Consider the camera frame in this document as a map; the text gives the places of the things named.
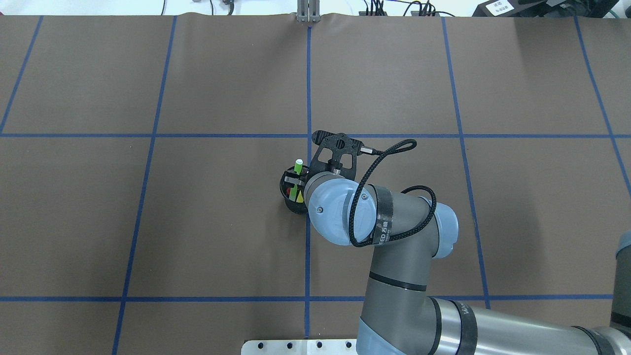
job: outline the white paper label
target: white paper label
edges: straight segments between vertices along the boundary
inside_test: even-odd
[[[513,10],[514,7],[512,7],[508,0],[500,0],[495,1],[492,4],[488,4],[487,9],[491,12],[491,14],[493,14],[493,16],[498,16]]]

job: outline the black cable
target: black cable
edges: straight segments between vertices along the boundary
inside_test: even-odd
[[[366,16],[385,16],[386,12],[384,11],[384,3],[385,0],[370,0],[370,10],[368,7],[368,2],[364,0],[366,4]]]
[[[430,12],[430,13],[427,13],[427,15],[426,15],[426,16],[430,16],[430,15],[432,15],[432,14],[436,14],[436,13],[443,13],[443,14],[447,14],[447,15],[449,15],[449,16],[451,16],[451,17],[456,17],[455,15],[450,14],[450,13],[448,13],[448,12],[446,12],[446,11],[432,11],[432,12]]]
[[[363,187],[366,185],[366,182],[368,181],[368,178],[370,177],[370,175],[375,171],[375,169],[377,168],[377,166],[379,165],[379,163],[381,163],[388,155],[391,154],[397,154],[397,153],[403,153],[403,152],[407,152],[409,150],[412,150],[416,147],[416,140],[413,139],[406,139],[406,140],[402,140],[399,143],[391,146],[390,148],[386,149],[385,151],[381,152],[379,150],[374,150],[373,151],[373,155],[379,155],[375,161],[372,162],[372,164],[370,165],[370,167],[368,168],[368,170],[366,171],[366,174],[363,175],[362,179],[359,182],[359,185],[357,186],[357,189],[355,190],[355,196],[353,196],[353,201],[351,202],[351,210],[348,216],[348,236],[350,238],[351,244],[356,246],[356,247],[362,247],[362,246],[366,246],[366,245],[370,245],[372,244],[372,238],[369,238],[365,241],[362,242],[358,242],[357,239],[355,239],[355,210],[357,209],[357,203],[359,202],[359,197],[361,195],[361,191],[363,189]],[[436,194],[432,191],[432,189],[428,188],[427,186],[422,186],[422,185],[416,185],[416,186],[412,186],[410,188],[406,188],[405,190],[403,190],[401,193],[408,193],[410,191],[414,191],[414,190],[424,190],[427,191],[430,196],[432,197],[432,206],[430,206],[430,210],[429,213],[427,214],[427,217],[425,218],[425,220],[423,222],[421,222],[420,224],[418,224],[416,227],[410,229],[407,232],[403,232],[403,233],[399,233],[399,234],[395,234],[393,236],[390,236],[390,240],[399,240],[399,239],[403,239],[405,237],[409,237],[411,235],[414,235],[418,232],[420,232],[423,228],[425,228],[429,222],[432,220],[433,216],[434,216],[434,212],[436,211]]]
[[[423,4],[420,1],[412,1],[411,3],[408,3],[408,7],[405,8],[405,12],[403,13],[403,16],[408,14],[408,10],[410,9],[410,7],[412,7],[412,5],[414,4],[418,4],[418,11],[420,12],[421,9],[423,8]]]
[[[235,0],[222,0],[224,5],[228,5],[230,9],[228,10],[228,15],[232,15],[235,11]]]

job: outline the grid line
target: grid line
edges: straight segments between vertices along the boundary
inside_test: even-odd
[[[583,41],[583,34],[581,32],[581,25],[579,24],[579,18],[576,17],[576,15],[574,16],[574,25],[576,26],[576,34],[578,35],[579,43],[581,44],[581,51],[583,52],[583,58],[585,59],[587,73],[589,74],[589,79],[591,80],[592,86],[594,87],[594,93],[596,94],[598,105],[600,106],[600,111],[603,114],[604,123],[607,126],[607,131],[609,132],[609,137],[611,138],[611,145],[613,146],[613,151],[616,153],[616,159],[618,159],[618,165],[620,166],[620,170],[622,171],[622,178],[624,178],[625,184],[627,185],[627,192],[629,193],[629,196],[631,196],[631,184],[629,183],[627,170],[625,168],[624,162],[622,161],[620,151],[618,150],[618,144],[616,143],[616,138],[613,134],[613,129],[611,128],[609,117],[607,116],[607,111],[604,108],[603,98],[600,96],[600,90],[598,90],[598,84],[596,84],[594,72],[592,71],[591,64],[589,63],[589,57],[587,56],[587,50],[585,48],[585,42]]]
[[[136,214],[136,224],[134,225],[134,234],[131,240],[131,248],[129,250],[129,260],[127,262],[127,272],[125,274],[125,284],[122,289],[121,307],[119,309],[118,322],[116,324],[116,332],[114,334],[114,344],[112,345],[112,355],[118,353],[119,340],[121,338],[122,321],[125,316],[126,298],[129,292],[129,281],[131,280],[131,271],[134,265],[134,256],[136,254],[136,242],[138,241],[138,231],[140,230],[140,221],[143,214],[144,197],[147,191],[147,182],[149,181],[149,172],[151,169],[151,160],[153,158],[153,149],[156,142],[156,133],[158,132],[158,123],[160,122],[160,109],[162,108],[162,97],[164,95],[164,88],[167,83],[168,63],[171,58],[171,48],[173,47],[173,38],[175,35],[175,25],[177,23],[177,16],[173,17],[171,23],[171,35],[168,40],[167,57],[164,63],[164,70],[162,72],[162,83],[160,84],[160,94],[158,96],[158,103],[156,105],[156,115],[153,120],[153,132],[151,137],[151,143],[149,144],[149,152],[147,153],[147,163],[144,167],[143,185],[140,191],[140,199],[138,202],[138,212]]]
[[[28,45],[27,54],[24,56],[24,61],[22,61],[22,67],[20,68],[18,77],[15,80],[15,84],[13,85],[13,91],[11,91],[9,102],[6,104],[6,109],[4,110],[2,122],[0,122],[0,133],[2,133],[2,131],[4,130],[4,125],[6,124],[6,120],[9,118],[9,112],[11,112],[13,99],[15,99],[15,94],[18,92],[18,87],[20,86],[20,82],[22,81],[22,75],[24,75],[24,70],[27,68],[28,59],[31,57],[31,52],[33,51],[33,46],[35,45],[35,39],[37,39],[37,34],[39,33],[43,20],[44,20],[44,16],[40,16],[39,20],[37,20],[37,26],[35,27],[35,31],[33,32],[33,37],[31,38],[31,42]]]
[[[305,296],[244,296],[244,297],[128,297],[129,281],[131,278],[131,270],[133,266],[133,259],[136,248],[136,241],[138,238],[139,225],[141,220],[141,214],[144,203],[144,196],[146,193],[146,186],[148,182],[148,176],[150,171],[151,159],[153,155],[153,148],[155,146],[156,138],[306,138],[307,139],[307,162],[310,163],[311,159],[311,141],[310,136],[312,132],[311,126],[311,34],[312,27],[307,28],[307,134],[257,134],[257,133],[157,133],[157,127],[160,117],[160,110],[162,105],[162,97],[165,89],[165,83],[167,79],[168,62],[172,49],[172,42],[175,33],[175,24],[177,17],[173,18],[172,31],[170,35],[167,58],[165,60],[165,67],[163,70],[162,84],[160,87],[160,95],[158,98],[158,105],[156,107],[156,115],[153,125],[152,133],[2,133],[6,124],[11,105],[17,93],[21,77],[26,68],[28,59],[33,49],[35,40],[40,30],[43,16],[40,16],[33,37],[31,39],[26,56],[22,63],[22,67],[16,79],[16,83],[13,87],[11,97],[4,112],[3,120],[0,123],[0,138],[151,138],[150,149],[148,152],[148,158],[145,167],[145,174],[143,178],[143,185],[141,188],[141,196],[139,200],[139,207],[136,217],[136,225],[134,226],[134,234],[132,240],[132,246],[130,250],[129,261],[127,265],[126,279],[121,297],[92,297],[92,296],[0,296],[0,302],[120,302],[121,308],[119,310],[119,319],[117,323],[117,330],[115,333],[114,345],[112,348],[112,354],[116,354],[117,346],[120,339],[122,320],[124,317],[124,310],[126,303],[159,303],[159,302],[199,302],[199,303],[238,303],[238,302],[301,302],[305,305],[305,338],[309,337],[310,328],[310,302],[360,302],[364,300],[363,296],[311,296],[310,295],[310,221],[307,216],[306,219],[306,232],[305,232]],[[628,192],[631,196],[631,184],[627,176],[620,152],[618,150],[616,139],[631,138],[631,135],[615,135],[611,128],[604,104],[594,78],[589,58],[587,56],[586,48],[582,38],[581,28],[578,19],[575,17],[575,25],[581,44],[582,53],[586,63],[587,71],[591,79],[594,92],[596,94],[603,119],[607,126],[609,134],[607,135],[555,135],[555,134],[467,134],[463,133],[461,116],[459,112],[459,105],[457,101],[456,84],[454,79],[454,72],[452,67],[451,53],[449,49],[449,39],[447,36],[447,27],[444,18],[442,19],[445,50],[447,54],[447,62],[449,67],[450,80],[452,85],[452,95],[454,99],[454,109],[456,112],[456,120],[458,125],[458,134],[349,134],[356,138],[458,138],[461,143],[461,153],[463,155],[463,164],[465,169],[465,175],[468,185],[469,202],[471,212],[475,223],[476,242],[478,247],[478,261],[480,263],[480,272],[483,284],[484,295],[473,296],[434,296],[442,299],[455,299],[461,301],[485,301],[487,308],[490,308],[490,301],[525,301],[525,300],[568,300],[568,299],[612,299],[611,294],[544,294],[544,295],[489,295],[487,280],[485,275],[485,268],[483,262],[483,254],[480,241],[480,233],[478,228],[478,221],[475,212],[475,201],[473,199],[473,189],[471,185],[471,178],[468,169],[468,160],[466,157],[465,138],[568,138],[568,139],[586,139],[586,138],[605,138],[611,139],[620,169],[623,174],[623,178],[627,185]]]
[[[458,125],[458,135],[460,139],[460,151],[463,155],[464,177],[467,182],[467,192],[469,195],[469,206],[471,208],[471,216],[473,218],[473,228],[475,230],[475,239],[478,249],[478,264],[480,265],[480,276],[482,279],[482,292],[484,293],[484,303],[487,309],[491,309],[491,302],[488,298],[487,271],[484,266],[484,256],[482,253],[482,242],[480,240],[480,228],[478,227],[478,215],[475,210],[475,200],[473,199],[473,187],[471,185],[471,175],[469,174],[469,161],[467,159],[466,146],[464,144],[463,123],[460,117],[460,106],[458,105],[458,94],[456,91],[456,79],[454,77],[454,67],[451,61],[451,51],[449,49],[449,36],[447,34],[447,23],[445,18],[441,17],[442,33],[445,38],[445,51],[447,54],[447,66],[449,67],[449,79],[451,81],[451,93],[454,98],[454,110],[456,113],[456,122]]]
[[[0,133],[0,138],[310,138],[303,133]],[[353,138],[564,138],[564,139],[610,139],[631,138],[631,134],[614,135],[563,135],[521,133],[349,133]]]
[[[311,26],[307,27],[307,166],[311,165]],[[305,218],[305,339],[311,327],[311,220]]]

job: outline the black band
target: black band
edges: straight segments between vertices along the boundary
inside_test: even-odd
[[[450,301],[460,313],[460,345],[456,355],[474,355],[478,346],[478,322],[471,307],[460,301]]]
[[[377,222],[372,231],[372,244],[384,244],[390,241],[392,232],[392,215],[394,215],[392,191],[383,186],[371,186],[375,189],[377,197]]]
[[[627,336],[627,338],[629,338],[629,340],[631,340],[631,333],[629,333],[626,330],[622,330],[622,329],[618,329],[618,328],[614,328],[615,330],[619,331],[620,333],[624,334]]]
[[[412,291],[421,291],[425,292],[427,290],[427,285],[417,285],[417,284],[409,284],[407,282],[390,279],[389,277],[381,276],[379,274],[375,274],[374,272],[370,272],[369,277],[373,280],[377,280],[379,282],[383,282],[385,284],[389,284],[392,286],[400,287],[402,289],[408,289]]]
[[[615,355],[616,354],[613,351],[613,346],[611,346],[611,343],[605,337],[598,334],[597,332],[591,329],[578,327],[577,325],[574,325],[572,328],[579,329],[583,331],[585,334],[587,334],[587,336],[594,343],[594,346],[596,347],[596,351],[598,351],[598,355]]]
[[[631,317],[611,312],[611,321],[623,327],[631,328]]]
[[[436,302],[434,298],[430,297],[430,299],[432,300],[434,309],[436,310],[436,336],[434,337],[432,349],[427,355],[434,355],[438,349],[438,344],[440,344],[440,336],[442,334],[442,315],[440,314],[440,306],[438,305],[438,302]]]

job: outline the metal bracket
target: metal bracket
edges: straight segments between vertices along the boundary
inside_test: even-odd
[[[250,340],[241,355],[357,355],[355,339]]]
[[[320,0],[298,0],[298,22],[320,22]]]

